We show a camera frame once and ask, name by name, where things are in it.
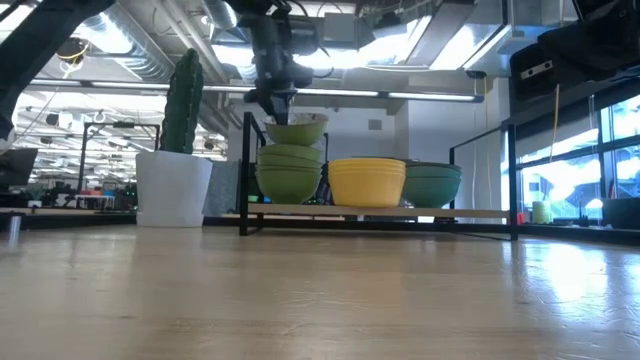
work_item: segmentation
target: desk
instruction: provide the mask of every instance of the desk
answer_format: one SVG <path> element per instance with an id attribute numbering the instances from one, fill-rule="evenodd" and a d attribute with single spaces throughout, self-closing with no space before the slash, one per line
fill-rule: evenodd
<path id="1" fill-rule="evenodd" d="M 100 209 L 94 210 L 104 210 L 108 207 L 112 209 L 115 207 L 116 197 L 109 195 L 76 195 L 77 207 L 78 208 L 86 208 L 85 200 L 86 199 L 97 199 L 102 201 L 102 206 Z"/>

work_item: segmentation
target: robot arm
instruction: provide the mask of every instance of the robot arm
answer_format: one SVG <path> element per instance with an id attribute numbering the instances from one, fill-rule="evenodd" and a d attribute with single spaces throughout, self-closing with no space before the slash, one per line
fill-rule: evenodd
<path id="1" fill-rule="evenodd" d="M 285 0 L 226 0 L 241 15 L 239 27 L 248 28 L 252 39 L 258 77 L 256 89 L 245 95 L 246 102 L 258 103 L 276 123 L 286 125 L 296 88 L 311 85 L 313 69 L 293 61 L 293 54 L 309 54 L 318 49 L 315 31 L 307 38 L 294 38 Z M 272 7 L 276 10 L 267 15 Z"/>

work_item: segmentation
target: monitor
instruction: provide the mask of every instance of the monitor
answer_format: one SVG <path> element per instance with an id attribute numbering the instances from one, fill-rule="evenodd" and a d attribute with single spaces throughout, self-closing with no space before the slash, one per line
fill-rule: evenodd
<path id="1" fill-rule="evenodd" d="M 13 149 L 0 155 L 0 187 L 29 184 L 38 149 Z"/>

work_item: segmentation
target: white planter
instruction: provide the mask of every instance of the white planter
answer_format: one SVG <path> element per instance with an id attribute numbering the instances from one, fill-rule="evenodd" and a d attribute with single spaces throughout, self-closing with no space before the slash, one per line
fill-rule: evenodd
<path id="1" fill-rule="evenodd" d="M 136 155 L 138 226 L 199 227 L 211 162 L 168 151 Z"/>

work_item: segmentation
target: stack of bowls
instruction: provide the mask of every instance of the stack of bowls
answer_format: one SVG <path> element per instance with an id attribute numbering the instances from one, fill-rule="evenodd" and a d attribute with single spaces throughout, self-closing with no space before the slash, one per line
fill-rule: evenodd
<path id="1" fill-rule="evenodd" d="M 322 152 L 312 147 L 276 144 L 260 148 L 256 178 L 275 204 L 302 204 L 322 178 Z"/>
<path id="2" fill-rule="evenodd" d="M 340 206 L 398 206 L 405 175 L 405 163 L 393 159 L 341 159 L 329 163 L 331 194 Z"/>
<path id="3" fill-rule="evenodd" d="M 415 207 L 442 208 L 455 199 L 462 180 L 456 165 L 407 162 L 403 196 Z"/>

